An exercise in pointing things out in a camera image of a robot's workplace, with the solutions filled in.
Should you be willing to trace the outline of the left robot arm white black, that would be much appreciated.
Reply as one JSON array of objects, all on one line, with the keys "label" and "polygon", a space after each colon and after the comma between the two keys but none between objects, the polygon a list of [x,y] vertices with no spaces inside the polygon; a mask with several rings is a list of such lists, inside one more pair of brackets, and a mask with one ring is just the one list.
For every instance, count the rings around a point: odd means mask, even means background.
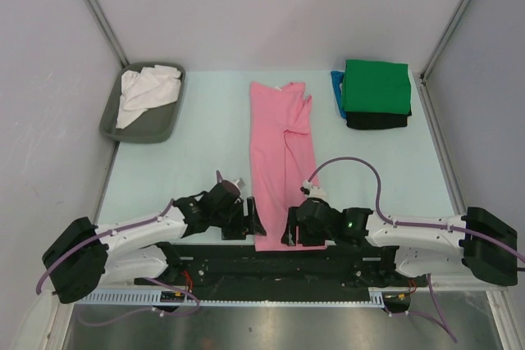
[{"label": "left robot arm white black", "polygon": [[73,220],[43,254],[46,280],[63,304],[91,294],[101,284],[127,281],[172,284],[183,274],[176,241],[221,229],[224,239],[265,235],[254,198],[243,199],[238,183],[223,180],[210,190],[172,199],[151,216],[115,225],[95,225],[89,218]]}]

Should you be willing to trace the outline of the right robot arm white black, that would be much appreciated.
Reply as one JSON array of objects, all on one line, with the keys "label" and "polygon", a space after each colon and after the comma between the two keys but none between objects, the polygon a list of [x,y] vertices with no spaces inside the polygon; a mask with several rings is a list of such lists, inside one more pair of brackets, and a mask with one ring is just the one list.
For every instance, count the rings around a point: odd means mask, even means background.
[{"label": "right robot arm white black", "polygon": [[466,273],[504,287],[518,282],[517,232],[480,207],[450,217],[381,217],[369,208],[337,211],[309,198],[289,209],[282,244],[321,247],[328,241],[392,252],[378,265],[379,277],[388,285],[406,277]]}]

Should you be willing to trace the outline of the pink t shirt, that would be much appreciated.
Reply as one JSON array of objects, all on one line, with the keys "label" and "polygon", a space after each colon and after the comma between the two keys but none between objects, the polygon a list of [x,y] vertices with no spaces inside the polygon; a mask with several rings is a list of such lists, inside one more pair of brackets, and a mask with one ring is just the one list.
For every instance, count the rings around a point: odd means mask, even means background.
[{"label": "pink t shirt", "polygon": [[266,230],[255,237],[258,252],[308,250],[281,242],[289,208],[304,201],[300,188],[317,168],[310,125],[312,97],[305,89],[304,82],[280,88],[250,85],[252,192]]}]

